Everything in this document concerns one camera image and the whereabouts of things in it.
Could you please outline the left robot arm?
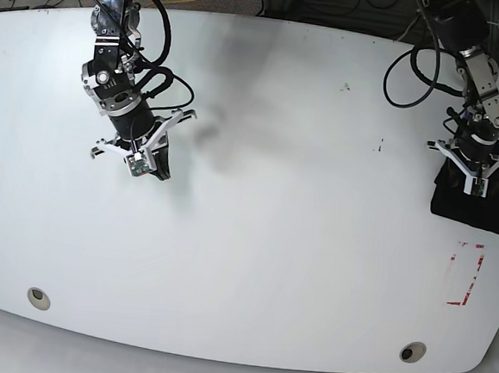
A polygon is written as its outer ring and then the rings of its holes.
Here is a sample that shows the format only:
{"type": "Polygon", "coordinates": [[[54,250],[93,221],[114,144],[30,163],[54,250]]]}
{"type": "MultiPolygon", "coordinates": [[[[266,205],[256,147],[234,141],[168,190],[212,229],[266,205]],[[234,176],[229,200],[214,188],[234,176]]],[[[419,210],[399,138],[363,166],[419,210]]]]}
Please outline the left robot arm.
{"type": "Polygon", "coordinates": [[[499,90],[497,63],[484,50],[489,35],[485,15],[475,0],[415,0],[431,34],[430,48],[455,60],[464,87],[454,90],[434,75],[428,91],[463,98],[461,111],[447,109],[457,128],[449,140],[430,140],[427,147],[446,157],[450,186],[466,195],[499,197],[499,90]]]}

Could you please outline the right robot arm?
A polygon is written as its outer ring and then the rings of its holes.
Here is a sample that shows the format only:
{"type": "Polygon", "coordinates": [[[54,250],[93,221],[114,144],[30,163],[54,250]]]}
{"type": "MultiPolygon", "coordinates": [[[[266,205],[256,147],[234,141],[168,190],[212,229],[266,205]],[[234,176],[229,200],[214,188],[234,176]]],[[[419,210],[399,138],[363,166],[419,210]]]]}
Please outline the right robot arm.
{"type": "Polygon", "coordinates": [[[168,90],[178,76],[164,63],[171,50],[169,16],[160,0],[150,0],[161,15],[163,49],[155,60],[146,59],[141,46],[140,4],[135,0],[99,0],[92,12],[96,35],[94,58],[83,66],[84,89],[101,115],[115,129],[112,140],[99,140],[92,157],[115,153],[122,157],[132,177],[151,174],[165,181],[170,177],[168,131],[196,112],[183,103],[150,107],[150,100],[168,90]]]}

